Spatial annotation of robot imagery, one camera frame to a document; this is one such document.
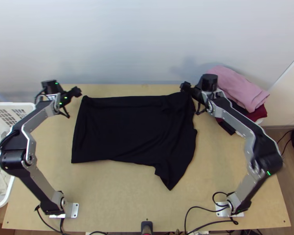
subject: folded pink cloth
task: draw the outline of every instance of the folded pink cloth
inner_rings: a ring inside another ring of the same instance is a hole
[[[225,96],[248,112],[254,112],[269,96],[269,92],[247,81],[232,69],[217,65],[206,73],[218,75],[218,87],[224,91]]]

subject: cable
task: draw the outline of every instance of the cable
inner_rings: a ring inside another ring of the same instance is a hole
[[[278,141],[277,144],[279,144],[279,142],[286,136],[287,133],[294,131],[294,129],[287,131]]]
[[[259,233],[260,235],[263,235],[263,234],[261,233],[261,231],[259,231],[259,229],[257,229],[257,231],[258,231],[258,233]]]
[[[283,149],[283,152],[282,152],[282,154],[281,154],[281,156],[283,156],[283,154],[284,154],[284,151],[285,151],[285,149],[287,148],[287,145],[288,145],[288,143],[291,141],[291,139],[289,139],[289,141],[287,141],[287,143],[285,144],[285,146],[284,146],[284,149]]]
[[[45,88],[43,88],[36,96],[35,96],[35,98],[34,98],[34,104],[36,104],[37,103],[37,98],[38,98],[38,96],[39,95],[42,95],[42,93],[45,91]]]
[[[194,233],[194,232],[196,232],[196,231],[198,231],[198,230],[200,230],[200,229],[202,229],[202,228],[204,228],[204,227],[206,227],[208,225],[218,224],[218,223],[225,223],[225,222],[232,222],[235,225],[238,225],[238,222],[235,221],[232,217],[230,217],[230,220],[226,220],[226,221],[214,221],[214,222],[210,222],[208,224],[202,225],[202,226],[200,226],[198,228],[195,228],[194,230],[190,231],[189,233],[186,233],[186,235],[191,234],[191,233]]]
[[[103,234],[103,235],[108,235],[108,234],[106,234],[106,233],[104,233],[104,232],[100,232],[100,231],[91,232],[89,235],[92,235],[92,234],[95,234],[95,233],[101,233],[101,234]]]
[[[224,194],[224,195],[226,195],[226,196],[230,195],[230,193],[215,192],[215,193],[212,195],[212,200],[213,200],[213,202],[214,202],[217,206],[219,206],[219,207],[229,207],[228,205],[219,205],[218,203],[216,203],[216,201],[214,200],[214,197],[215,197],[217,194],[219,194],[219,193]]]
[[[42,218],[41,214],[39,213],[39,210],[38,210],[39,208],[40,208],[40,205],[36,206],[36,208],[35,208],[34,211],[37,211],[39,218],[42,220],[42,222],[43,222],[46,226],[48,226],[48,227],[49,227],[50,229],[52,229],[53,231],[55,231],[55,232],[57,232],[57,233],[60,233],[60,234],[62,234],[62,235],[71,235],[71,234],[68,234],[68,233],[64,233],[63,230],[62,230],[62,226],[63,226],[63,223],[64,223],[64,219],[65,219],[65,218],[61,218],[61,221],[60,221],[60,231],[58,231],[58,230],[56,230],[55,228],[51,227],[49,224],[47,224],[47,223],[44,221],[44,219]],[[107,233],[105,233],[105,232],[101,232],[101,231],[94,231],[94,232],[91,232],[89,235],[94,234],[94,233],[101,233],[101,234],[103,234],[103,235],[109,235],[109,234],[107,234]]]
[[[60,232],[61,233],[63,233],[62,226],[63,226],[63,223],[64,223],[64,219],[65,218],[61,218],[61,221],[60,221]]]
[[[199,229],[201,229],[201,228],[203,228],[203,227],[206,227],[206,226],[208,226],[208,225],[211,225],[211,224],[217,224],[217,223],[223,223],[223,222],[232,222],[232,223],[234,223],[235,225],[238,225],[238,222],[235,221],[235,220],[233,220],[232,217],[230,217],[230,220],[210,222],[210,223],[208,223],[208,224],[205,224],[205,225],[202,225],[202,226],[200,226],[200,227],[198,227],[198,228],[195,228],[194,230],[192,230],[192,231],[189,232],[189,233],[186,232],[186,219],[187,219],[187,215],[189,214],[190,210],[192,210],[193,208],[203,209],[203,210],[208,211],[208,212],[219,212],[219,211],[223,211],[223,210],[229,208],[229,205],[219,205],[219,204],[216,203],[214,197],[215,197],[217,194],[219,194],[219,193],[224,194],[224,195],[226,195],[226,196],[229,196],[231,193],[216,192],[216,193],[214,193],[214,194],[212,195],[212,200],[213,200],[213,202],[215,203],[215,205],[217,205],[217,206],[219,206],[219,207],[223,207],[222,209],[220,209],[220,210],[215,210],[215,211],[214,211],[214,210],[209,210],[209,209],[203,208],[203,207],[201,207],[201,206],[192,206],[191,208],[188,209],[188,211],[187,211],[187,213],[186,213],[186,215],[185,215],[185,219],[184,219],[184,233],[185,233],[185,235],[188,235],[188,234],[190,234],[190,233],[193,233],[193,232],[195,232],[195,231],[197,231],[197,230],[199,230]]]
[[[53,231],[55,231],[55,232],[57,232],[57,233],[60,233],[60,234],[62,234],[62,235],[70,235],[70,234],[68,234],[68,233],[63,233],[63,232],[61,232],[61,231],[58,231],[58,230],[56,230],[55,228],[51,227],[49,224],[47,224],[47,223],[44,221],[44,219],[42,218],[42,216],[40,215],[39,210],[38,210],[39,208],[40,208],[39,205],[36,206],[35,211],[37,211],[39,218],[42,220],[42,222],[43,222],[46,226],[48,226],[48,227],[49,227],[50,229],[52,229]]]

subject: black cloth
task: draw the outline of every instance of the black cloth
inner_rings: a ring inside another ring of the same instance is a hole
[[[78,112],[72,163],[115,160],[155,167],[171,190],[191,162],[197,131],[189,94],[89,98]]]

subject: white wall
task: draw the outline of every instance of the white wall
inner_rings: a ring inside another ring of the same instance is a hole
[[[294,125],[294,63],[270,89],[263,126]]]
[[[196,83],[225,64],[267,89],[294,59],[294,0],[0,0],[0,92],[40,81]]]

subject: wooden table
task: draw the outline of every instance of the wooden table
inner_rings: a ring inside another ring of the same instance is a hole
[[[74,85],[64,85],[69,90]],[[77,85],[90,97],[166,95],[179,91],[178,85]],[[149,220],[154,231],[183,231],[186,211],[191,206],[214,210],[216,191],[234,191],[246,174],[244,139],[230,136],[208,114],[194,116],[198,130],[196,151],[185,175],[172,191],[167,190],[149,166],[115,161],[71,164],[72,136],[81,98],[67,106],[70,119],[47,119],[34,132],[38,167],[68,201],[80,204],[78,218],[66,219],[66,231],[140,231],[141,221]],[[38,200],[19,181],[13,186],[4,219],[4,228],[48,230],[34,208]],[[59,219],[47,222],[59,228]],[[223,220],[215,213],[194,209],[187,230]],[[233,223],[214,224],[207,230],[239,230],[290,226],[289,217],[274,175],[252,200],[245,216]]]

